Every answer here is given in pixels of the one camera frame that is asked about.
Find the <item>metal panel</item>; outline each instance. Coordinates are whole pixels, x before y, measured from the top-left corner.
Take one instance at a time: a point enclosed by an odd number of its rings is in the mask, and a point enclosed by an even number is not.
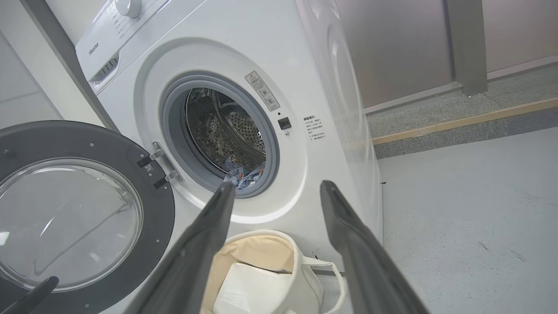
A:
[[[455,80],[465,95],[486,92],[487,61],[482,0],[446,0]]]
[[[453,81],[442,0],[337,6],[365,108]]]
[[[558,55],[558,1],[483,0],[488,72]]]

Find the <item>open door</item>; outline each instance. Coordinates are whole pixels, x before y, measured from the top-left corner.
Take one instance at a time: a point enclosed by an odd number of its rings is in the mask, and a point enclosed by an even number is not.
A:
[[[174,226],[156,157],[85,123],[0,130],[0,310],[51,276],[36,313],[99,313],[136,289]]]

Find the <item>stainless steel drum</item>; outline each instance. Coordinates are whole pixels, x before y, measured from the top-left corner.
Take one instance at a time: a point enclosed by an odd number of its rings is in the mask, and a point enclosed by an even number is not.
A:
[[[262,135],[234,100],[209,88],[193,88],[184,106],[187,131],[196,148],[223,173],[225,160],[232,155],[248,172],[264,164]]]

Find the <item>laundry basket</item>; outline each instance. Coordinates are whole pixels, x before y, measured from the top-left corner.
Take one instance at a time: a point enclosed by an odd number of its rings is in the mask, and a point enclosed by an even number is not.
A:
[[[345,299],[345,284],[334,263],[303,256],[295,241],[288,235],[273,230],[246,232],[229,238],[213,257],[205,287],[200,314],[214,313],[214,304],[223,282],[236,263],[247,264],[278,276],[288,276],[288,283],[279,291],[269,314],[318,314],[324,288],[311,266],[329,267],[339,282],[340,296],[328,313],[338,313]],[[242,303],[243,295],[235,295],[232,303]]]

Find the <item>door glass window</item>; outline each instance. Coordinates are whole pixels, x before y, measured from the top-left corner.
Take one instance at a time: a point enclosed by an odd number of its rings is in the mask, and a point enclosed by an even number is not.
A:
[[[82,287],[114,270],[132,250],[142,206],[131,183],[96,161],[30,165],[0,183],[0,271],[56,290]]]

